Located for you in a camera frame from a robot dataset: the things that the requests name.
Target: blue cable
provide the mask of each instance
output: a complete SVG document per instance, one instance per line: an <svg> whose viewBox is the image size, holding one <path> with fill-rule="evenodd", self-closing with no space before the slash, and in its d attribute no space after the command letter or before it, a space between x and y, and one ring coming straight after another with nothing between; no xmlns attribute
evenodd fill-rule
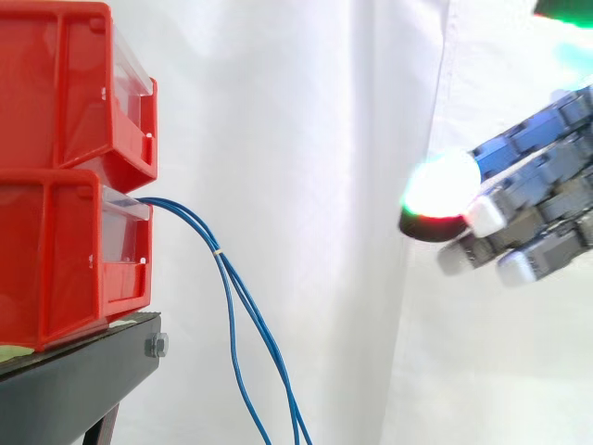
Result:
<svg viewBox="0 0 593 445"><path fill-rule="evenodd" d="M184 221L186 221L189 225L191 225L194 228L194 230L196 230L200 234L202 239L204 239L204 241L207 243L207 245L210 248L210 251L212 253L214 253L220 249L220 245L219 245L218 241L216 240L216 237L209 230L206 223L201 218L199 218L194 212L192 212L191 210L189 210L182 204L179 204L179 203L169 200L169 199L159 198L159 197L145 197L145 198L139 199L139 201L144 202L146 204L152 204L154 206L161 207L162 209L168 210L168 211L176 214L177 216L182 218ZM307 431L307 428L303 421L302 415L298 409L297 401L295 399L294 393L293 393L291 385L290 385L288 373L287 373L286 367L284 365L284 360L282 358L282 354L280 353L278 345L276 344L273 336L271 335L271 332L268 329L268 326L265 324L263 317L261 316L261 313L259 312L255 301L252 299L251 295L249 294L248 290L246 289L245 284L243 283L243 280L241 280L241 277L239 276L239 274L237 273L235 268L232 266L231 262L228 260L228 258L226 258L226 255L224 255L224 253L220 253L218 255L214 255L214 258L215 258L217 265L219 267L219 271L220 271L221 277L222 277L222 282L224 283L225 293L227 296L227 305L229 307L229 323L230 323L230 327L231 327L231 356L233 359L233 368L235 371L237 384L239 386L239 390L241 391L241 395L243 396L244 402L246 403L247 409L251 413L251 416L252 416L254 422L256 423L256 425L259 429L259 432L261 433L261 436L264 438L264 441L266 442L266 444L270 443L270 439L268 438L266 431L265 431L263 425L261 424L259 417L258 417L257 413L255 412L255 409L253 408L253 405L252 405L249 397L247 396L246 389L243 384L243 379L241 378L239 364L236 359L234 315L233 315L233 304L232 304L232 300L231 300L231 291L230 291L230 287L229 287L228 280L227 280L226 274L224 272L224 269L226 269L226 272L229 274L229 277L231 278L231 283L233 284L233 287L236 290L237 295L239 296L239 299L241 299L241 302L245 306L247 313L249 314L251 320L253 321L256 328L258 329L259 334L261 335L262 339L264 340L264 343L266 344L266 347L268 348L268 351L270 352L270 355L271 355L272 359L274 360L274 364L276 365L276 368L278 369L280 377L283 380L284 386L286 388L286 395L288 398L291 420L293 423L295 444L296 445L299 444L298 427L300 426L300 429L303 432L303 436L305 437L305 441L307 442L308 445L312 445L312 440L309 436L309 432Z"/></svg>
<svg viewBox="0 0 593 445"><path fill-rule="evenodd" d="M204 241L210 248L210 251L212 251L212 252L216 251L215 245L212 243L212 240L210 239L208 234L205 231L203 231L199 225L197 225L189 216L187 216L181 210L178 210L171 205L168 205L164 202L161 203L160 201L153 200L151 198L142 198L142 199L138 199L138 200L140 202L144 202L146 204L152 204L154 206L161 207L162 209L166 209L166 210L170 211L171 213L176 214L177 216L182 218L186 223L191 225L192 228L194 228L194 230L196 230L196 232L198 232L200 234L202 239L204 239ZM230 327L230 337L231 337L231 360L233 362L234 375L235 375L235 378L237 381L237 385L239 387L239 391L241 392L241 396L243 397L243 401L244 401L247 409L249 410L249 413L251 414L253 421L255 422L256 426L258 427L259 433L263 437L264 442L266 443L266 445L271 445L270 437L268 436L266 429L263 427L263 424L259 420L259 416L256 413L255 408L253 407L253 403L251 403L251 399L249 398L249 396L247 394L247 390L245 388L245 384L243 383L243 377L241 376L241 368L239 367L239 361L237 359L236 335L234 332L234 312L233 312L233 299L232 299L232 294L231 294L231 287L229 286L229 281L226 277L226 273L224 272L224 266L222 265L221 259L218 258L218 256L215 256L214 260L216 261L216 264L219 267L219 272L221 273L222 282L224 284L224 292L226 294L227 307L229 310L229 327Z"/></svg>
<svg viewBox="0 0 593 445"><path fill-rule="evenodd" d="M170 199L166 199L163 197L156 197L156 198L153 197L152 199L153 199L153 201L158 200L165 204L169 204L173 207L176 207L179 210L184 211L186 214L188 214L190 217L192 217L204 229L205 232L208 233L211 240L213 241L214 248L215 249L220 248L220 245L219 245L218 241L216 240L216 237L209 230L208 225L199 216L197 216L193 211L186 208L184 205L182 205L178 202L172 201ZM256 325L256 327L259 331L259 334L261 335L264 342L266 343L266 347L268 348L268 351L270 352L270 354L274 360L274 363L276 364L276 368L278 369L278 372L280 373L280 376L284 382L284 386L286 387L286 393L287 393L287 397L289 400L289 407L290 407L290 412L291 412L291 420L293 423L293 432L295 434L295 444L298 445L298 443L299 443L298 426L300 426L301 430L303 431L303 436L305 436L305 441L308 443L308 445L312 445L312 440L310 439L309 432L307 431L307 427L305 426L305 423L303 421L303 418L302 418L301 413L297 406L297 401L295 400L294 394L292 392L292 389L290 386L290 381L288 378L288 373L286 371L286 367L284 365L284 360L282 358L282 354L280 353L280 349L278 348L278 345L276 344L273 336L271 335L271 332L268 329L268 326L265 324L263 317L261 316L261 313L258 310L258 306L256 305L255 301L251 298L251 295L249 294L248 290L246 289L246 286L243 283L243 280L241 280L241 277L239 276L239 274L237 273L235 268L232 266L231 262L228 260L228 258L226 258L226 255L224 255L222 253L220 256L222 257L222 261L225 264L225 268L226 268L227 272L231 276L231 281L233 283L233 287L235 288L237 295L239 296L239 299L241 299L241 301L243 302L243 305L245 306L247 312L249 313L251 320Z"/></svg>

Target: green light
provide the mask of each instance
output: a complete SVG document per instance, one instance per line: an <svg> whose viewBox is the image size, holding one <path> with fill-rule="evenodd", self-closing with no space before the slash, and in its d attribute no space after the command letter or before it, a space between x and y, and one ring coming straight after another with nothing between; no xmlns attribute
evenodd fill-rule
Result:
<svg viewBox="0 0 593 445"><path fill-rule="evenodd" d="M480 169L465 152L427 160L412 174L402 200L406 211L432 218L461 215L478 195Z"/></svg>
<svg viewBox="0 0 593 445"><path fill-rule="evenodd" d="M535 17L535 23L542 31L542 44L549 45L561 67L557 88L578 90L592 84L593 30L541 16Z"/></svg>

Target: led light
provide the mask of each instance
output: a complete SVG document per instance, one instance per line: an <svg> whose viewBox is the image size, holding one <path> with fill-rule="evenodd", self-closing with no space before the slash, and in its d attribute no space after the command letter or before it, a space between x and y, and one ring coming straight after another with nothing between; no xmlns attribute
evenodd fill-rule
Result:
<svg viewBox="0 0 593 445"><path fill-rule="evenodd" d="M461 215L480 191L480 169L473 157L453 152L429 159L412 174L404 209L430 218Z"/></svg>

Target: white backdrop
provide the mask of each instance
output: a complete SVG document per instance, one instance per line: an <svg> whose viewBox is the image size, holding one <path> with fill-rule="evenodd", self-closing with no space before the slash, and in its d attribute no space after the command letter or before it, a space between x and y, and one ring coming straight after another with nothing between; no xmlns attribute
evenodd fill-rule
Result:
<svg viewBox="0 0 593 445"><path fill-rule="evenodd" d="M591 259L510 291L491 268L444 278L435 247L397 232L428 146L472 148L558 86L533 0L110 3L159 82L159 179L139 195L179 199L215 230L315 443L593 440ZM121 405L113 443L261 443L214 262L162 211L154 283L170 355ZM238 311L247 388L290 444L280 379Z"/></svg>
<svg viewBox="0 0 593 445"><path fill-rule="evenodd" d="M426 149L444 0L113 0L158 80L159 178L215 231L284 353L317 444L378 443L406 242L398 197ZM236 387L214 261L157 211L153 304L170 353L113 443L258 444ZM238 311L246 386L274 444L285 394Z"/></svg>
<svg viewBox="0 0 593 445"><path fill-rule="evenodd" d="M451 0L430 150L470 149L549 102L566 36L534 1ZM443 277L411 250L382 444L593 442L593 258L541 283Z"/></svg>

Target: red plastic bin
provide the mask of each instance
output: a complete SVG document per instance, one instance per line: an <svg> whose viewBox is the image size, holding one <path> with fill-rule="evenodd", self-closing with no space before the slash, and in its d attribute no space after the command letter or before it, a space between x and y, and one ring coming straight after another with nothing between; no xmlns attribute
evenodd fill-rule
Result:
<svg viewBox="0 0 593 445"><path fill-rule="evenodd" d="M43 350L150 303L152 210L89 171L0 171L0 345Z"/></svg>
<svg viewBox="0 0 593 445"><path fill-rule="evenodd" d="M157 177L157 84L102 3L0 1L0 169Z"/></svg>

